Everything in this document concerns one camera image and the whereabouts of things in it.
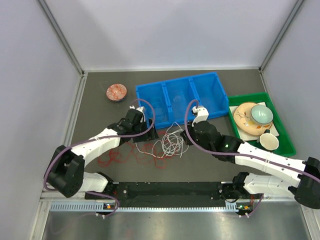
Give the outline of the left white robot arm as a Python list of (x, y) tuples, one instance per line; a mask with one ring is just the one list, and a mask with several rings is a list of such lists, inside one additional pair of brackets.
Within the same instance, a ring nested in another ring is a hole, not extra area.
[(88, 173), (86, 166), (104, 153), (129, 141), (143, 142), (157, 137), (153, 119), (146, 119), (145, 107), (131, 106), (125, 117), (99, 134), (71, 146), (59, 146), (44, 174), (44, 187), (66, 198), (78, 192), (96, 192), (109, 198), (114, 191), (112, 179), (103, 173)]

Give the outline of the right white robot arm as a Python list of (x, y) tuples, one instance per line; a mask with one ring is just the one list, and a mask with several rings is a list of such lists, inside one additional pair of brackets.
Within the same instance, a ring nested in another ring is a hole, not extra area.
[(198, 123), (185, 121), (182, 137), (188, 145), (212, 155), (222, 162), (247, 166), (270, 175), (242, 174), (233, 185), (239, 198), (252, 194), (272, 194), (294, 197), (301, 205), (320, 208), (320, 161), (314, 157), (306, 160), (281, 156), (262, 150), (248, 142), (218, 132), (206, 120)]

